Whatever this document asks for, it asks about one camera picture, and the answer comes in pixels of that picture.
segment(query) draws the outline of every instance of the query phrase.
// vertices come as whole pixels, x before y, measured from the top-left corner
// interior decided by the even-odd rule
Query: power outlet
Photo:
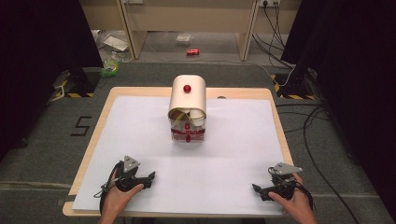
[[[267,1],[267,7],[279,7],[280,5],[280,0],[260,0],[259,6],[264,7],[264,1]]]

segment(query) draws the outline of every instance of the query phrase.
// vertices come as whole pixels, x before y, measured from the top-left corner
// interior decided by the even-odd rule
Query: human arm
[[[296,181],[302,185],[303,180],[297,174],[293,175]],[[290,214],[298,223],[318,223],[311,206],[309,205],[307,196],[300,189],[294,189],[293,197],[289,201],[274,192],[269,192],[268,196],[270,196],[274,201],[280,203],[284,208],[284,212],[286,214]]]
[[[127,192],[122,192],[117,187],[109,187],[109,191],[103,205],[102,216],[98,223],[114,223],[117,216],[124,210],[132,197],[134,197],[143,187],[143,184],[139,184]]]

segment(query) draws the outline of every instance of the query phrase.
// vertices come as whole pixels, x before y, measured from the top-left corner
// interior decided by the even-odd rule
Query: cream cylindrical container
[[[180,75],[174,79],[168,118],[174,141],[204,141],[206,84],[203,78]]]

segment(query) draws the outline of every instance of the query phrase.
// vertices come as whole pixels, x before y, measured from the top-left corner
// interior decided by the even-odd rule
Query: gray carpet floor
[[[267,69],[269,74],[284,73]],[[62,209],[109,91],[116,86],[170,87],[182,74],[202,76],[207,87],[271,90],[294,164],[304,168],[301,176],[314,196],[319,223],[354,221],[317,167],[360,223],[393,223],[363,170],[349,158],[325,107],[306,128],[307,150],[302,128],[307,115],[321,104],[320,96],[315,100],[278,98],[262,67],[220,63],[123,63],[115,77],[100,79],[93,97],[66,97],[50,104],[28,134],[28,145],[13,148],[0,163],[0,223],[96,223],[97,217],[66,217]],[[84,131],[75,128],[81,116],[90,117],[80,123],[90,128],[83,136],[71,136]],[[266,223],[294,221],[290,217],[269,217]]]

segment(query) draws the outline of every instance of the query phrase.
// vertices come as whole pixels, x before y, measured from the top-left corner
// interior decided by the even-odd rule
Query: red knob
[[[190,85],[185,85],[183,87],[183,91],[186,92],[186,93],[189,93],[191,91],[191,86]]]

